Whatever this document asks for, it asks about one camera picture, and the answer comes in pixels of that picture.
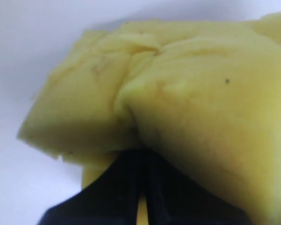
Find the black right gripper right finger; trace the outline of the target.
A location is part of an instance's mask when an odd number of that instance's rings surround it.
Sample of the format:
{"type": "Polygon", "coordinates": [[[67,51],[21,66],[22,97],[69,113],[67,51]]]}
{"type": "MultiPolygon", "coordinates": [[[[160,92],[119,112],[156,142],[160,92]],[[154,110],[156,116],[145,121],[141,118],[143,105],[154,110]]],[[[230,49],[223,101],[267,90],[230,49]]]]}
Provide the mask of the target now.
{"type": "Polygon", "coordinates": [[[144,182],[151,225],[246,225],[247,215],[206,191],[160,155],[145,152],[144,182]]]}

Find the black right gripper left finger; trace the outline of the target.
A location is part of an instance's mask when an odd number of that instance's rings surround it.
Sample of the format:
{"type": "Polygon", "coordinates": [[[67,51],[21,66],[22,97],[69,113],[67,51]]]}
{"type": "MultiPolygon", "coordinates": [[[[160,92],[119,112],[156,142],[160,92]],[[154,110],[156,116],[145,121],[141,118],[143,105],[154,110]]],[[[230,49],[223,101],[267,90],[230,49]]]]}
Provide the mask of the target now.
{"type": "Polygon", "coordinates": [[[41,225],[134,225],[140,195],[143,155],[123,153],[97,180],[70,199],[48,209],[41,225]]]}

